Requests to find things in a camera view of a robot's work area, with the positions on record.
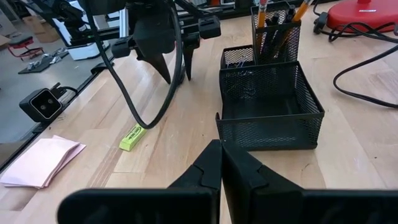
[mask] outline floor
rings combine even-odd
[[[31,34],[22,22],[14,25],[19,32]],[[51,53],[65,45],[61,39],[41,44],[34,38],[32,46],[41,46],[45,52]],[[0,49],[0,143],[18,141],[35,126],[36,123],[19,108],[19,102],[27,95],[39,88],[51,88],[57,82],[77,88],[90,76],[90,69],[102,62],[101,57],[74,61],[68,55],[42,73],[18,75],[19,71],[34,60],[37,59],[22,62],[7,49]]]

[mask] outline yellow pencil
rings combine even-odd
[[[300,21],[312,2],[313,2],[313,0],[304,0],[303,3],[301,3],[301,5],[300,5],[299,9],[297,10],[296,14],[294,15],[294,17],[292,19],[292,22]],[[284,35],[284,37],[282,39],[283,41],[281,41],[280,44],[275,48],[275,51],[272,54],[272,58],[278,53],[279,49],[287,41],[287,39],[289,38],[289,35],[290,35],[291,32],[292,32],[291,30],[286,32],[286,34]]]
[[[268,0],[260,0],[259,2],[259,14],[257,16],[257,28],[263,28],[266,23],[266,11],[267,11],[267,3]],[[256,34],[256,45],[257,45],[257,52],[261,52],[261,42],[262,42],[262,35],[263,34]]]

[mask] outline wooden table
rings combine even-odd
[[[331,4],[323,4],[327,10]],[[314,151],[253,152],[256,158],[305,188],[395,189],[398,187],[398,115],[337,92],[333,77],[355,63],[393,45],[365,38],[330,44],[313,35],[315,16],[303,19],[299,60],[325,108]],[[195,51],[192,81],[178,89],[162,121],[132,152],[118,144],[136,121],[121,92],[104,71],[39,138],[54,134],[80,141],[87,148],[46,189],[0,187],[1,223],[55,223],[68,194],[88,187],[167,187],[217,139],[215,114],[221,111],[218,70],[223,48],[250,44],[249,17],[222,21],[222,36],[203,40]],[[174,70],[174,54],[166,56]],[[343,88],[396,102],[398,53],[359,68],[340,81]],[[134,54],[115,60],[115,68],[146,121],[157,114],[169,89],[150,65]],[[230,223],[224,196],[221,221]]]

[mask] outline electrical cord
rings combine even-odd
[[[170,84],[170,89],[169,92],[166,95],[165,101],[160,108],[159,112],[157,113],[156,117],[154,118],[153,121],[151,121],[149,124],[146,124],[142,118],[139,116],[136,107],[132,103],[132,100],[129,96],[129,93],[126,90],[126,87],[124,86],[123,82],[119,78],[118,74],[115,72],[113,66],[111,65],[111,62],[109,61],[108,57],[106,56],[106,53],[104,51],[104,48],[102,47],[101,39],[98,34],[97,27],[95,26],[94,19],[93,19],[93,14],[91,12],[90,4],[88,4],[88,0],[85,0],[86,6],[86,13],[87,13],[87,18],[88,22],[90,24],[91,30],[93,31],[94,34],[94,40],[95,43],[97,44],[99,53],[101,54],[102,59],[104,60],[104,63],[106,67],[108,68],[109,72],[111,73],[112,77],[114,78],[115,82],[118,84],[124,99],[126,99],[126,103],[131,110],[131,113],[133,117],[136,119],[137,123],[143,127],[144,129],[151,129],[156,124],[162,119],[163,115],[166,113],[167,108],[170,106],[170,103],[173,99],[173,96],[177,90],[177,87],[180,82],[180,76],[181,74],[181,69],[182,69],[182,37],[181,37],[181,28],[180,28],[180,23],[178,21],[178,15],[175,7],[170,6],[170,10],[172,13],[172,22],[174,25],[174,31],[175,31],[175,40],[176,40],[176,59],[175,59],[175,69],[174,69],[174,75],[173,75],[173,80]]]
[[[365,60],[365,61],[363,61],[361,63],[358,63],[356,65],[353,65],[353,66],[351,66],[349,68],[344,69],[343,71],[341,71],[339,74],[337,74],[334,77],[333,86],[338,91],[340,91],[340,92],[342,92],[342,93],[344,93],[346,95],[358,98],[360,100],[364,100],[364,101],[368,101],[368,102],[371,102],[371,103],[375,103],[377,105],[385,106],[385,107],[388,107],[388,108],[398,108],[397,104],[388,103],[388,102],[385,102],[385,101],[382,101],[382,100],[379,100],[379,99],[376,99],[376,98],[373,98],[373,97],[370,97],[370,96],[362,95],[362,94],[359,94],[359,93],[353,93],[351,91],[344,90],[344,89],[340,88],[337,85],[337,80],[342,75],[346,74],[347,72],[350,72],[350,71],[352,71],[354,69],[357,69],[359,67],[367,65],[369,63],[375,62],[375,61],[377,61],[379,59],[382,59],[382,58],[384,58],[384,57],[386,57],[386,56],[398,51],[398,39],[389,37],[389,36],[384,35],[384,34],[382,34],[380,32],[380,30],[382,30],[382,29],[384,29],[386,27],[394,26],[394,35],[398,36],[398,24],[396,24],[395,22],[389,22],[389,23],[383,24],[382,26],[379,26],[377,28],[372,28],[371,26],[369,26],[369,25],[367,25],[365,23],[362,23],[362,22],[352,22],[352,23],[349,23],[349,24],[346,24],[346,25],[341,25],[341,26],[335,27],[334,29],[331,30],[331,32],[327,32],[327,31],[322,30],[323,26],[326,24],[327,13],[323,12],[323,13],[320,14],[320,13],[316,12],[317,6],[318,6],[318,1],[315,3],[315,5],[313,7],[313,13],[315,15],[319,16],[318,19],[314,22],[314,24],[315,24],[314,33],[316,33],[316,34],[321,33],[321,34],[328,35],[329,42],[333,42],[333,41],[335,41],[336,39],[338,39],[340,37],[352,38],[352,37],[364,36],[364,37],[369,37],[369,38],[376,39],[376,40],[383,40],[383,41],[388,41],[388,42],[392,42],[392,43],[397,44],[395,47],[393,47],[393,48],[391,48],[391,49],[389,49],[389,50],[387,50],[387,51],[385,51],[385,52],[383,52],[383,53],[381,53],[381,54],[379,54],[379,55],[377,55],[375,57],[369,58],[369,59],[367,59],[367,60]],[[359,30],[358,27],[364,28],[366,30],[366,32],[363,32],[363,31]],[[353,32],[353,33],[352,34],[345,34],[345,31],[347,31],[347,30],[349,30],[350,32]]]
[[[72,87],[70,87],[70,86],[62,86],[62,87],[60,87],[60,89],[61,89],[61,90],[70,90],[70,91],[74,92],[76,95],[78,94],[77,89],[72,88]]]

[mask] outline pink sticky notes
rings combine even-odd
[[[47,187],[52,178],[86,146],[59,136],[39,139],[0,179],[6,187]]]

